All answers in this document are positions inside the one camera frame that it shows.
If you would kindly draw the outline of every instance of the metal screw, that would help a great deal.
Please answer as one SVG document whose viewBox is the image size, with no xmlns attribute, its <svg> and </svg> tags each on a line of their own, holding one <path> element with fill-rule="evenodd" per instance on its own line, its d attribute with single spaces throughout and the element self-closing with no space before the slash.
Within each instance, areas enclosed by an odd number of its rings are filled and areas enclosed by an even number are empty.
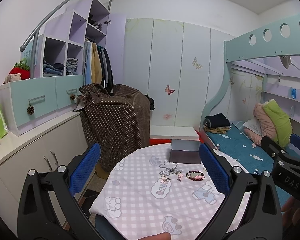
<svg viewBox="0 0 300 240">
<path fill-rule="evenodd" d="M 263 175 L 265 175 L 266 177 L 270 177 L 271 174 L 270 174 L 269 171 L 264 171 L 264 172 L 263 172 Z"/>
<path fill-rule="evenodd" d="M 66 166 L 59 166 L 58 172 L 64 172 L 66 169 L 67 169 Z"/>
<path fill-rule="evenodd" d="M 33 176 L 35 174 L 35 170 L 30 170 L 28 173 L 30 176 Z"/>
<path fill-rule="evenodd" d="M 234 170 L 235 173 L 240 173 L 242 171 L 242 169 L 240 167 L 238 167 L 238 166 L 235 166 L 233 168 L 233 170 Z"/>
</svg>

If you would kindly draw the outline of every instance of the green pillow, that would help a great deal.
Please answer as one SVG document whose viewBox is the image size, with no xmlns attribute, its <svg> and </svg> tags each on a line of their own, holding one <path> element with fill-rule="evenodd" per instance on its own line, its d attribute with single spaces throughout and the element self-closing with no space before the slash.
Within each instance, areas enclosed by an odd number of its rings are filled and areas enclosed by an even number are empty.
<svg viewBox="0 0 300 240">
<path fill-rule="evenodd" d="M 292 127 L 288 114 L 282 111 L 274 99 L 270 100 L 267 104 L 264 104 L 263 110 L 269 116 L 276 128 L 278 144 L 282 148 L 286 147 L 290 143 L 289 139 L 292 134 Z"/>
</svg>

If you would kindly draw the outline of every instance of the bracelet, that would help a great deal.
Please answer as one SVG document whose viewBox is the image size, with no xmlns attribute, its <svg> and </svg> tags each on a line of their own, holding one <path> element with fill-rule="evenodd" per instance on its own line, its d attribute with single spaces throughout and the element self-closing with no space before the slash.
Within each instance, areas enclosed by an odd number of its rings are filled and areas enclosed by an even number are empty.
<svg viewBox="0 0 300 240">
<path fill-rule="evenodd" d="M 198 175 L 196 175 L 195 177 L 191 177 L 191 173 L 198 173 Z M 200 171 L 188 171 L 186 177 L 193 181 L 201 181 L 205 179 L 204 174 Z"/>
</svg>

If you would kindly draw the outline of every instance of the brown polka dot cloth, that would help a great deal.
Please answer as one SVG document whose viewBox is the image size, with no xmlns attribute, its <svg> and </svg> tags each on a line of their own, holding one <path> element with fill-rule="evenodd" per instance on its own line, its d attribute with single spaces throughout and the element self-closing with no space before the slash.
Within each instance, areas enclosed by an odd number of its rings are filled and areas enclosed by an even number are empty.
<svg viewBox="0 0 300 240">
<path fill-rule="evenodd" d="M 149 146 L 149 100 L 139 91 L 115 85 L 113 96 L 99 84 L 80 88 L 85 107 L 80 116 L 88 145 L 99 143 L 99 163 L 106 172 L 135 150 Z"/>
</svg>

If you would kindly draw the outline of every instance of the floor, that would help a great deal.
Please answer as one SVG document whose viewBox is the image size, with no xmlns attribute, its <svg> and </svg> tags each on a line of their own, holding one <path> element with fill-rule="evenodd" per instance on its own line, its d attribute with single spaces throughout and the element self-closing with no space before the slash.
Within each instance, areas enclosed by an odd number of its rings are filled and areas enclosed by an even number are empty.
<svg viewBox="0 0 300 240">
<path fill-rule="evenodd" d="M 94 190 L 96 192 L 101 192 L 106 182 L 107 181 L 105 179 L 101 179 L 96 174 L 94 174 L 88 186 L 88 189 Z M 95 226 L 95 214 L 91 214 L 89 220 L 92 223 L 92 225 Z"/>
</svg>

